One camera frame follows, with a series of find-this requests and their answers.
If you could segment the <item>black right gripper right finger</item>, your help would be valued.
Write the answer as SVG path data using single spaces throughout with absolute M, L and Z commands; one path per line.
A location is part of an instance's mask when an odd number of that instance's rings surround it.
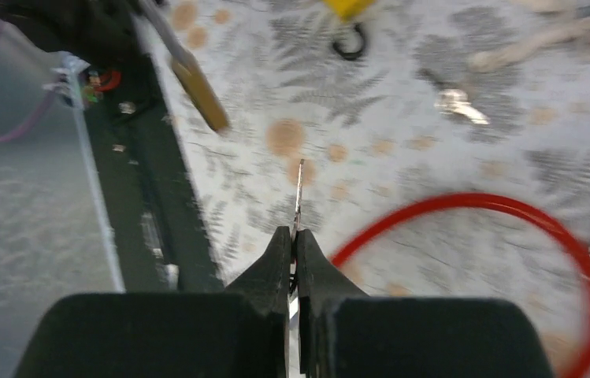
M 550 377 L 522 310 L 499 298 L 370 297 L 294 241 L 300 370 L 308 377 Z

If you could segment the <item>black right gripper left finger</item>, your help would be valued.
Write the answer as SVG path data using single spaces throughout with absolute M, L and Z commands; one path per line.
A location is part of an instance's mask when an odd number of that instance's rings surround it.
M 52 305 L 18 377 L 286 377 L 291 233 L 217 293 L 78 294 Z

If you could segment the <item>silver padlock key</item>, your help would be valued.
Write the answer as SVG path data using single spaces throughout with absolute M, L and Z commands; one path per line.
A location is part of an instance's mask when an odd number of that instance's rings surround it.
M 292 240 L 296 239 L 297 233 L 299 231 L 299 225 L 300 225 L 304 164 L 305 164 L 305 160 L 300 159 L 299 164 L 298 164 L 298 179 L 297 179 L 296 193 L 295 193 L 295 212 L 294 212 L 293 225 L 291 228 Z

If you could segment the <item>red cable lock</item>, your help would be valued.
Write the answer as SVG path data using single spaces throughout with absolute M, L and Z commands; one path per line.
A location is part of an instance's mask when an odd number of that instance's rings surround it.
M 500 195 L 439 195 L 379 217 L 330 258 L 372 295 L 510 301 L 556 376 L 590 377 L 590 243 L 552 213 Z

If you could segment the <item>brass padlock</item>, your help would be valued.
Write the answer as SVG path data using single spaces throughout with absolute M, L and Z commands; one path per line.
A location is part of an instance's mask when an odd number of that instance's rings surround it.
M 224 107 L 194 55 L 179 43 L 176 34 L 160 14 L 154 1 L 139 0 L 137 4 L 170 53 L 170 68 L 191 103 L 210 129 L 216 133 L 227 130 L 229 120 Z

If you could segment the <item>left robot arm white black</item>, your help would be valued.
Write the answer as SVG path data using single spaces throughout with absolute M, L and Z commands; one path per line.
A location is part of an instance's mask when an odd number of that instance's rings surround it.
M 0 1 L 0 20 L 15 26 L 46 52 L 66 51 L 111 67 L 138 57 L 134 1 Z

